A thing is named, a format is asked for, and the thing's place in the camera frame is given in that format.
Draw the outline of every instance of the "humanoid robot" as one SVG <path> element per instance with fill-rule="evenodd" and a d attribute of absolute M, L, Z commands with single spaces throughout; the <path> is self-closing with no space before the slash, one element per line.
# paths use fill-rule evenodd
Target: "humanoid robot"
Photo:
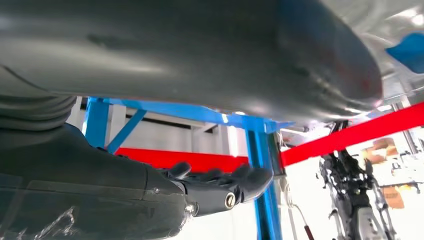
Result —
<path fill-rule="evenodd" d="M 331 133 L 348 127 L 348 121 L 338 121 Z M 332 211 L 329 218 L 334 218 L 337 230 L 335 240 L 398 240 L 389 214 L 389 206 L 379 183 L 373 175 L 373 166 L 365 159 L 365 169 L 346 149 L 338 151 L 338 156 L 329 153 L 322 157 L 319 170 L 324 180 L 324 188 L 330 192 Z M 368 191 L 375 195 L 373 204 Z"/>
<path fill-rule="evenodd" d="M 272 179 L 246 166 L 187 178 L 184 164 L 161 172 L 92 148 L 65 124 L 75 96 L 301 125 L 382 98 L 374 59 L 318 0 L 0 0 L 0 53 L 1 239 L 170 237 Z"/>

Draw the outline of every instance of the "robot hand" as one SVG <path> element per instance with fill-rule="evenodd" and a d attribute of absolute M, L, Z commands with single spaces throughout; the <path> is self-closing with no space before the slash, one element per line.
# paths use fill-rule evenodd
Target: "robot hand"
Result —
<path fill-rule="evenodd" d="M 232 174 L 212 169 L 203 174 L 190 174 L 191 166 L 182 162 L 162 173 L 197 203 L 196 216 L 232 209 L 239 203 L 261 195 L 273 179 L 273 173 L 263 168 L 242 165 Z"/>

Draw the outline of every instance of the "blue pillar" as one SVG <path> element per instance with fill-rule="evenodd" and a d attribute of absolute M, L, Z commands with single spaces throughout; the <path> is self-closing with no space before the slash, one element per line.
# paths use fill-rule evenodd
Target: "blue pillar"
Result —
<path fill-rule="evenodd" d="M 252 167 L 273 169 L 267 133 L 246 131 L 249 162 Z M 255 201 L 258 240 L 282 240 L 280 212 L 274 183 Z"/>
<path fill-rule="evenodd" d="M 102 98 L 89 97 L 82 133 L 93 147 L 105 147 L 109 104 Z"/>

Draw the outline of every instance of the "blue object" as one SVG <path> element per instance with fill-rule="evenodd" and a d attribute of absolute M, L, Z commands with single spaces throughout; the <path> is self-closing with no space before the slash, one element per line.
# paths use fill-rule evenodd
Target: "blue object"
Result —
<path fill-rule="evenodd" d="M 109 104 L 102 98 L 89 97 L 82 133 L 91 146 L 105 147 Z"/>
<path fill-rule="evenodd" d="M 256 168 L 272 170 L 269 134 L 280 128 L 294 124 L 293 122 L 275 122 L 270 119 L 246 116 L 240 114 L 224 114 L 210 108 L 191 104 L 164 103 L 156 101 L 138 101 L 115 98 L 88 99 L 86 112 L 85 137 L 94 147 L 104 147 L 107 132 L 109 105 L 118 104 L 138 109 L 135 115 L 127 122 L 122 130 L 107 146 L 110 153 L 115 153 L 131 131 L 143 119 L 146 112 L 154 112 L 200 122 L 215 123 L 225 126 L 234 126 L 246 130 L 246 141 L 250 165 Z M 282 240 L 280 212 L 274 184 L 272 183 L 265 193 L 255 201 L 258 240 Z"/>
<path fill-rule="evenodd" d="M 269 152 L 268 135 L 262 132 L 246 131 L 249 162 L 252 167 L 273 169 Z M 274 183 L 255 201 L 258 240 L 283 240 L 280 211 Z"/>
<path fill-rule="evenodd" d="M 424 73 L 424 34 L 411 33 L 386 52 L 414 73 Z"/>
<path fill-rule="evenodd" d="M 113 140 L 107 146 L 107 151 L 111 154 L 114 154 L 121 144 L 127 139 L 130 133 L 134 130 L 134 128 L 139 124 L 139 122 L 146 115 L 145 110 L 137 110 L 135 114 L 131 117 L 131 119 L 123 126 L 123 128 L 118 132 L 118 134 L 113 138 Z"/>

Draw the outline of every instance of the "robot skeleton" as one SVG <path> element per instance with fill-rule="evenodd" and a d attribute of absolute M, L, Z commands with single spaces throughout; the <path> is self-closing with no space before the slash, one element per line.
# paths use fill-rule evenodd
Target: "robot skeleton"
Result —
<path fill-rule="evenodd" d="M 348 121 L 336 122 L 331 133 L 344 129 Z M 319 163 L 324 188 L 330 191 L 334 217 L 337 227 L 337 240 L 398 240 L 389 214 L 389 206 L 373 176 L 373 167 L 365 160 L 365 170 L 346 149 L 322 157 Z M 374 215 L 367 191 L 375 194 L 375 205 L 380 222 Z"/>

